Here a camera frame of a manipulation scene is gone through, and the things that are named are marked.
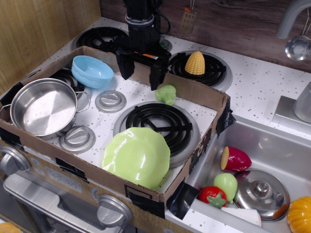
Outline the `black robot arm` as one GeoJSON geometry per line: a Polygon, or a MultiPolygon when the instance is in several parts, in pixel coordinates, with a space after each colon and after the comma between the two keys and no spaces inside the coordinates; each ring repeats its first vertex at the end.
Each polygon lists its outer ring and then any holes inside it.
{"type": "Polygon", "coordinates": [[[154,91],[163,83],[171,53],[160,39],[171,29],[168,18],[159,10],[161,0],[125,0],[127,37],[115,37],[116,58],[121,76],[134,74],[135,62],[150,67],[149,82],[154,91]]]}

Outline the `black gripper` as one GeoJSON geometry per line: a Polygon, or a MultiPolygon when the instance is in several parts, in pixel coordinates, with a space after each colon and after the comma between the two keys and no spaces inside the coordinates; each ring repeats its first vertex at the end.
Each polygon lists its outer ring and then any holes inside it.
{"type": "Polygon", "coordinates": [[[163,83],[168,70],[171,53],[164,50],[160,44],[161,22],[131,21],[127,24],[128,37],[115,38],[115,53],[121,76],[127,80],[135,70],[135,62],[150,67],[149,81],[151,90],[157,90],[163,83]],[[157,59],[148,58],[139,53],[147,53],[157,56],[157,59]]]}

